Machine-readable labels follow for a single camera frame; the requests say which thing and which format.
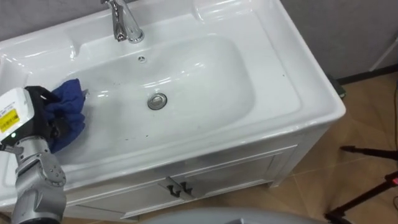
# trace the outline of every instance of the drain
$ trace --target drain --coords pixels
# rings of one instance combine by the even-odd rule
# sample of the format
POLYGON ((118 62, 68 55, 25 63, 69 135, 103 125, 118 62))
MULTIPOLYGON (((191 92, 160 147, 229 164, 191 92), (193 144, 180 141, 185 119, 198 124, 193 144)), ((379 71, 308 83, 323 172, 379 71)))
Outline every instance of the drain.
POLYGON ((145 63, 145 62, 147 62, 147 59, 146 59, 144 56, 139 56, 139 57, 138 57, 138 61, 139 61, 140 63, 145 63))
POLYGON ((155 93, 148 99, 148 107, 152 110, 160 110, 167 103, 167 97, 163 93, 155 93))

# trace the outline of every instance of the black tripod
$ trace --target black tripod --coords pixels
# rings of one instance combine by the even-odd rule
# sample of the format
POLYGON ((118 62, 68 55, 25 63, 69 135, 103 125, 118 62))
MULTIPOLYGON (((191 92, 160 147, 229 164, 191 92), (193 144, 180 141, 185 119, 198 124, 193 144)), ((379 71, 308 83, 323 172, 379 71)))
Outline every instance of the black tripod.
MULTIPOLYGON (((386 151, 386 150, 379 150, 379 149, 360 149, 355 146, 341 146, 341 150, 346 152, 353 152, 353 153, 362 153, 369 156, 376 156, 385 159, 392 159, 398 161, 398 152, 397 151, 386 151)), ((388 174, 384 177, 386 180, 385 182, 375 186, 373 189, 361 194, 360 196, 352 199, 351 201, 345 203, 344 205, 333 209, 332 211, 325 214, 325 218, 333 224, 351 224, 348 220, 344 218, 345 212, 362 202, 373 198, 374 196, 391 189, 393 187, 398 186, 398 171, 388 174)))

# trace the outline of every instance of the faucet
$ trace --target faucet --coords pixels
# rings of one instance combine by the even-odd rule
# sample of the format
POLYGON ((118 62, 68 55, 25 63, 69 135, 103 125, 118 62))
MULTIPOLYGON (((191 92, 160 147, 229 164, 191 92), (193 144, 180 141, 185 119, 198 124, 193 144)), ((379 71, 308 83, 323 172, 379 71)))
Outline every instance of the faucet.
POLYGON ((118 42, 128 40, 139 43, 144 39, 144 33, 139 28, 124 0, 101 0, 101 4, 108 3, 112 10, 113 34, 118 42))

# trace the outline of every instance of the baseboard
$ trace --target baseboard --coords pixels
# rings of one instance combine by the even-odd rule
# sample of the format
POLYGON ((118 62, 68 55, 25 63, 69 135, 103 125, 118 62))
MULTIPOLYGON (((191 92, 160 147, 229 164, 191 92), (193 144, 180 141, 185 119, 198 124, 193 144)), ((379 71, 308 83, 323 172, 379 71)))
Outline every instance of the baseboard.
POLYGON ((359 73, 356 75, 350 75, 350 76, 344 77, 344 78, 338 78, 337 82, 340 85, 345 85, 345 84, 365 80, 368 78, 374 78, 374 77, 378 77, 381 75, 387 75, 387 74, 390 74, 393 72, 398 72, 398 64, 390 65, 390 66, 387 66, 384 68, 379 68, 379 69, 374 70, 373 72, 363 72, 363 73, 359 73))

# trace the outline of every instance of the yellow label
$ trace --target yellow label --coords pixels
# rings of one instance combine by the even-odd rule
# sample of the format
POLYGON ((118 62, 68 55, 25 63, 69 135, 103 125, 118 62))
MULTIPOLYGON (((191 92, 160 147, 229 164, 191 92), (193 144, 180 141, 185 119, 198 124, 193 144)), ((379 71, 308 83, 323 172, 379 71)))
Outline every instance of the yellow label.
POLYGON ((0 118, 0 129, 1 132, 7 131, 12 125, 16 124, 19 121, 19 117, 17 111, 15 109, 10 110, 4 116, 0 118))

